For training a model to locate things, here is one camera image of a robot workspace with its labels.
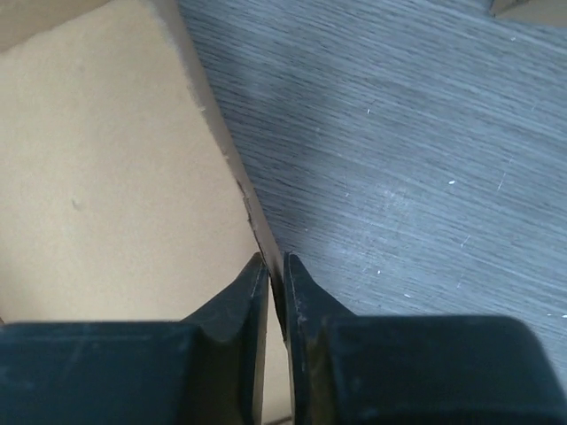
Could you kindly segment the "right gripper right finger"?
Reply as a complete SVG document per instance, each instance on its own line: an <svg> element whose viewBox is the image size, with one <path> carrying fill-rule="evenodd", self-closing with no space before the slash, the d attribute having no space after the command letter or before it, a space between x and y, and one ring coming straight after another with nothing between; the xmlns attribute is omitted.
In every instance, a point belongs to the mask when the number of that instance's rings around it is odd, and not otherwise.
<svg viewBox="0 0 567 425"><path fill-rule="evenodd" d="M508 316L360 316L288 253L282 329L297 424L559 421L540 340Z"/></svg>

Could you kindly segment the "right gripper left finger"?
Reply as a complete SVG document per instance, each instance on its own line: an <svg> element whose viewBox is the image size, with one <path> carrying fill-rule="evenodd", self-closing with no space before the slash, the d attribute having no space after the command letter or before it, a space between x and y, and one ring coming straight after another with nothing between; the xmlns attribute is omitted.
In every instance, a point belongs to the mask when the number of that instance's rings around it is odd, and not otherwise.
<svg viewBox="0 0 567 425"><path fill-rule="evenodd" d="M4 424L258 424L268 269L253 255L180 321L1 328Z"/></svg>

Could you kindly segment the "cardboard box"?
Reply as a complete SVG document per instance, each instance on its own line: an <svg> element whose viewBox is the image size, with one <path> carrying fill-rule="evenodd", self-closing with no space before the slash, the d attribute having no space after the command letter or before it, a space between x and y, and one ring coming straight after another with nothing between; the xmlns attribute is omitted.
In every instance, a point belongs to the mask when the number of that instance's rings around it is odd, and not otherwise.
<svg viewBox="0 0 567 425"><path fill-rule="evenodd" d="M1 4L1 328L180 321L268 269L261 421L288 421L283 261L174 1Z"/></svg>

